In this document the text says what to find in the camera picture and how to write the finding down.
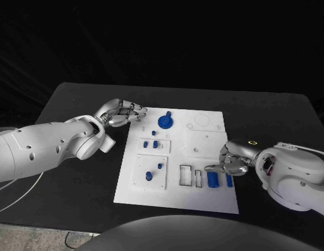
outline blue object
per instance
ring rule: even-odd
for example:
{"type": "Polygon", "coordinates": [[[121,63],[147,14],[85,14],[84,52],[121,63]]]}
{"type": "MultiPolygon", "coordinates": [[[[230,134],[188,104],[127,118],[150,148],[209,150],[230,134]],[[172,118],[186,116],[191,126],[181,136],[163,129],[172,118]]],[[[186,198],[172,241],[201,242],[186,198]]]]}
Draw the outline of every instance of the blue object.
{"type": "Polygon", "coordinates": [[[157,126],[162,128],[162,129],[168,129],[170,128],[173,125],[173,120],[170,118],[170,112],[168,111],[166,112],[166,115],[162,116],[159,119],[157,119],[157,126]]]}
{"type": "Polygon", "coordinates": [[[218,176],[215,172],[207,172],[207,179],[208,179],[208,187],[217,188],[218,185],[218,176]]]}
{"type": "Polygon", "coordinates": [[[150,173],[150,172],[146,172],[146,174],[144,174],[144,178],[146,178],[146,180],[147,180],[147,181],[150,181],[150,180],[152,180],[152,173],[150,173]]]}
{"type": "Polygon", "coordinates": [[[231,176],[228,174],[225,174],[225,179],[227,179],[227,187],[233,187],[231,176]]]}

